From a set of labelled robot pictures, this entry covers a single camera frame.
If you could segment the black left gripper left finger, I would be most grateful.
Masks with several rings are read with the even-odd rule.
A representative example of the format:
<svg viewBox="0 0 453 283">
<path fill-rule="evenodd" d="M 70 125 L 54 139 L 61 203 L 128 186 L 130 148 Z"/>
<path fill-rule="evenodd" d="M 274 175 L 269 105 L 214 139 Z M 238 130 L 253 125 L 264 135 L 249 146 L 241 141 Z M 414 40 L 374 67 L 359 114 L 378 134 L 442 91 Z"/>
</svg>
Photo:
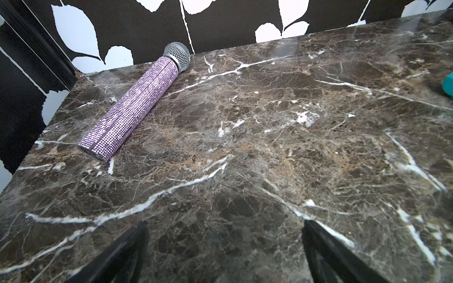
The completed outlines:
<svg viewBox="0 0 453 283">
<path fill-rule="evenodd" d="M 68 283 L 137 283 L 140 279 L 149 231 L 140 221 L 125 231 Z"/>
</svg>

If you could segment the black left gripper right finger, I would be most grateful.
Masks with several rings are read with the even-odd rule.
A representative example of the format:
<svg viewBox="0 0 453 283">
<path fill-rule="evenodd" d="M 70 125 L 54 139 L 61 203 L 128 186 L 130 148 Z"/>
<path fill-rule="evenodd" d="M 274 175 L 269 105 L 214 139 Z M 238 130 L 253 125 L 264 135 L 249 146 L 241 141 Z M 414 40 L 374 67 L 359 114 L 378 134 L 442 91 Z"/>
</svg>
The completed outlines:
<svg viewBox="0 0 453 283">
<path fill-rule="evenodd" d="M 315 283 L 388 282 L 314 220 L 304 221 L 302 243 Z"/>
</svg>

